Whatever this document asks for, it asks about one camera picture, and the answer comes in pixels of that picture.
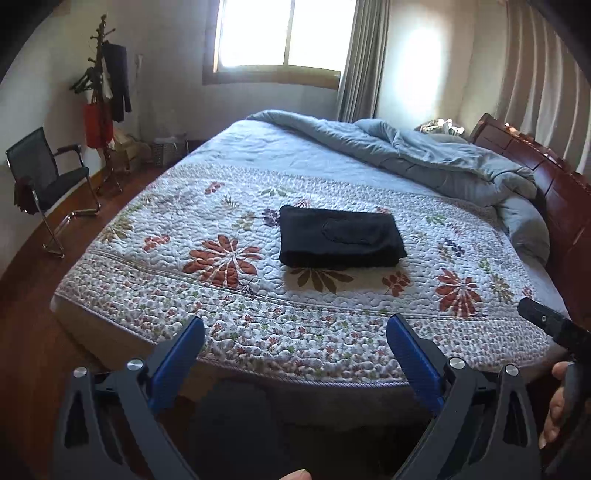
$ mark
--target screw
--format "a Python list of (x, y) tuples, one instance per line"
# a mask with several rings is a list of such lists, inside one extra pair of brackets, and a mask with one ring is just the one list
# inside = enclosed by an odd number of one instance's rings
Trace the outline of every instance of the screw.
[(449, 366), (456, 370), (461, 370), (466, 366), (466, 362), (461, 358), (454, 356), (449, 359)]
[(82, 378), (87, 373), (88, 373), (88, 370), (85, 367), (78, 367), (78, 368), (74, 369), (74, 371), (72, 372), (72, 375), (74, 375), (76, 378)]
[(127, 370), (135, 372), (144, 366), (144, 362), (139, 358), (133, 358), (127, 362)]
[(512, 377), (519, 375), (519, 369), (515, 365), (507, 365), (505, 367), (505, 372), (507, 372)]

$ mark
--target wooden coat stand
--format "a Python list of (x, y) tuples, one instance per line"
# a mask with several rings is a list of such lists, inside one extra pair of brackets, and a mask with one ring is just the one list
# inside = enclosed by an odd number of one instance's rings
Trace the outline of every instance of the wooden coat stand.
[(92, 36), (92, 39), (96, 39), (96, 58), (92, 59), (89, 58), (88, 60), (95, 64), (93, 70), (94, 75), (92, 76), (92, 96), (96, 99), (96, 103), (99, 107), (99, 129), (100, 129), (100, 141), (102, 143), (102, 151), (103, 156), (105, 158), (106, 164), (106, 175), (104, 176), (103, 180), (101, 181), (99, 187), (96, 189), (96, 193), (100, 195), (100, 191), (105, 186), (105, 183), (112, 179), (115, 182), (115, 186), (119, 190), (119, 192), (123, 192), (121, 189), (121, 184), (117, 179), (117, 174), (115, 173), (115, 169), (113, 168), (113, 162), (111, 160), (111, 154), (109, 153), (109, 146), (107, 144), (106, 136), (107, 136), (107, 122), (109, 121), (107, 116), (106, 110), (106, 102), (105, 97), (103, 96), (103, 43), (105, 42), (105, 38), (107, 35), (113, 33), (115, 29), (112, 29), (108, 32), (105, 32), (106, 29), (106, 19), (107, 16), (103, 15), (100, 18), (100, 25), (99, 28), (96, 29), (97, 36)]

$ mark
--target beige curtain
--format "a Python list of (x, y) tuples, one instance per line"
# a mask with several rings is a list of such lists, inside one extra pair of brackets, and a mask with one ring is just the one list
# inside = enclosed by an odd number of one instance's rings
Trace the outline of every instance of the beige curtain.
[(496, 117), (550, 147), (573, 169), (588, 173), (589, 83), (536, 9), (525, 0), (508, 0), (507, 10), (507, 61)]

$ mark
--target sunlight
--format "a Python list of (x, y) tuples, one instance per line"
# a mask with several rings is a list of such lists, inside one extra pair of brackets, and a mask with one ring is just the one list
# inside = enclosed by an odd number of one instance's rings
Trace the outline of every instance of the sunlight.
[(405, 109), (428, 118), (441, 89), (442, 45), (434, 29), (418, 27), (407, 35), (401, 48), (396, 90)]
[(354, 14), (355, 0), (297, 0), (289, 64), (342, 72)]
[(290, 7), (290, 0), (226, 0), (221, 64), (282, 65)]

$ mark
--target window frame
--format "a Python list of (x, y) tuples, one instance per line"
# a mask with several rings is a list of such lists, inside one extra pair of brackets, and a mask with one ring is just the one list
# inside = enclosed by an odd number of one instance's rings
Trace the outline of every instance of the window frame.
[(285, 41), (283, 65), (244, 65), (223, 67), (219, 62), (222, 9), (225, 0), (209, 0), (203, 53), (203, 85), (222, 83), (286, 83), (338, 90), (341, 72), (315, 67), (289, 65), (291, 29), (296, 0), (291, 0), (290, 20)]

